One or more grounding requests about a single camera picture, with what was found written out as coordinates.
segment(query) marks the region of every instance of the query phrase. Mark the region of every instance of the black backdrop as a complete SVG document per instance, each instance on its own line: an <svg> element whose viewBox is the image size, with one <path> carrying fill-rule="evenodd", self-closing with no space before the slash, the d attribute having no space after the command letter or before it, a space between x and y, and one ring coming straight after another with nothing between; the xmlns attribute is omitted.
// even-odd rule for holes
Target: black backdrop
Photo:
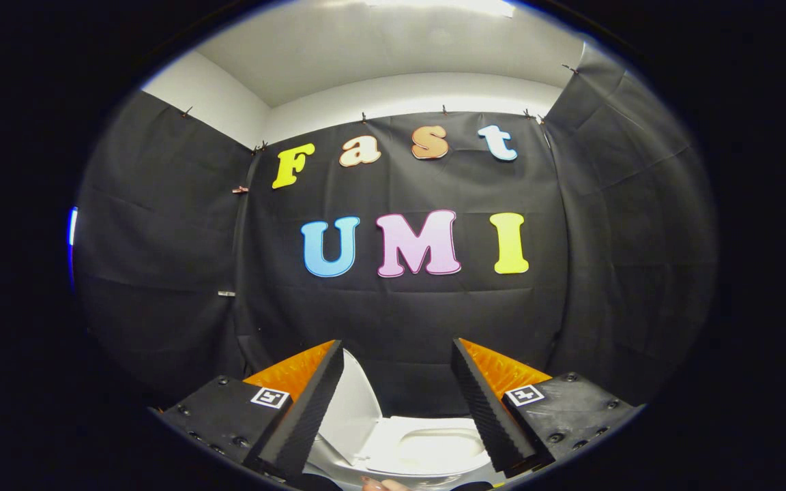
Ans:
<svg viewBox="0 0 786 491"><path fill-rule="evenodd" d="M514 161L494 158L478 130L498 125L511 134ZM445 128L450 149L439 159L411 153L423 125ZM344 168L341 145L377 138L381 157ZM272 189L282 150L314 143L315 152L290 186ZM465 401L450 371L452 338L467 338L543 368L559 331L567 277L566 222L554 162L540 125L517 115L425 113L336 125L270 145L254 162L238 282L259 337L280 359L341 338L360 360L385 414L464 415ZM425 270L382 278L383 233L375 220L402 214L420 233L434 209L451 209L458 273ZM499 246L490 215L523 215L521 243L529 269L498 274ZM324 252L340 251L331 227L356 215L355 263L342 276L306 270L300 227L321 220Z"/></svg>
<svg viewBox="0 0 786 491"><path fill-rule="evenodd" d="M512 161L478 130L511 135ZM450 146L419 160L411 134ZM381 157L345 168L341 145ZM278 154L312 143L274 189ZM234 195L242 185L250 192ZM595 48L545 120L425 113L324 128L250 152L168 104L135 94L101 140L78 200L75 271L91 331L169 400L216 374L245 376L329 339L358 357L386 415L465 415L449 367L467 338L556 375L576 370L631 404L683 361L714 289L716 224L690 137L651 91ZM380 215L417 232L452 209L448 276L378 276ZM496 274L490 215L523 215L526 273ZM356 215L355 263L320 278L300 227ZM324 234L337 258L340 235ZM218 291L235 291L235 298Z"/></svg>

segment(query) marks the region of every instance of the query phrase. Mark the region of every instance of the pink letter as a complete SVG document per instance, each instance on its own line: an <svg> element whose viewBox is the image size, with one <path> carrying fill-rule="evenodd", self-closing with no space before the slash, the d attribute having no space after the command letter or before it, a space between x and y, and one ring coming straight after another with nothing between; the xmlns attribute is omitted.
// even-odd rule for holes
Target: pink letter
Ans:
<svg viewBox="0 0 786 491"><path fill-rule="evenodd" d="M408 263L412 274L420 271L427 251L430 262L426 271L430 274L452 274L461 270L461 264L453 254L453 221L456 214L449 209L436 209L426 217L424 230L415 236L414 230L399 214L381 215L375 222L384 233L384 264L378 268L378 276L393 278L402 276L405 268L399 264L399 252Z"/></svg>

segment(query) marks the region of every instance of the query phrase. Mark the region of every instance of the finger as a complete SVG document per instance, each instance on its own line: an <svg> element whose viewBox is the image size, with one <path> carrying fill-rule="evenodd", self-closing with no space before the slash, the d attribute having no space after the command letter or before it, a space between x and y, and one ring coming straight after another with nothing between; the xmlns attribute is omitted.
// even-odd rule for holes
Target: finger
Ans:
<svg viewBox="0 0 786 491"><path fill-rule="evenodd" d="M411 491L411 488L407 488L404 485L393 481L393 479L384 479L381 481L381 485L387 489L390 489L390 491Z"/></svg>
<svg viewBox="0 0 786 491"><path fill-rule="evenodd" d="M362 490L361 491L390 491L387 489L383 484L370 477L366 477L364 475L360 476L362 479Z"/></svg>

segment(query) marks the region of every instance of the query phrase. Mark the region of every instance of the ceiling light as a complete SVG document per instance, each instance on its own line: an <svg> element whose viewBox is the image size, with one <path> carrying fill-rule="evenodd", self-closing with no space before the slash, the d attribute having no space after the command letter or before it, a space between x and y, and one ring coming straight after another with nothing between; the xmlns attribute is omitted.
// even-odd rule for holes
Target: ceiling light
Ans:
<svg viewBox="0 0 786 491"><path fill-rule="evenodd" d="M69 217L68 226L68 245L74 245L74 226L78 223L78 207L72 208L72 215Z"/></svg>
<svg viewBox="0 0 786 491"><path fill-rule="evenodd" d="M514 6L502 0L366 0L369 7L452 7L483 14L514 16Z"/></svg>

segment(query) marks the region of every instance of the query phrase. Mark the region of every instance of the white ceiling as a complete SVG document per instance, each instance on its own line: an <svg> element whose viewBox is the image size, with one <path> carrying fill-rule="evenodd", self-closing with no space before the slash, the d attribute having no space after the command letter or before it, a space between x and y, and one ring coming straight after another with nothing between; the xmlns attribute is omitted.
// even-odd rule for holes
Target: white ceiling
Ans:
<svg viewBox="0 0 786 491"><path fill-rule="evenodd" d="M455 7L299 0L266 10L197 48L275 108L369 78L473 72L564 87L583 41L516 6L506 18Z"/></svg>

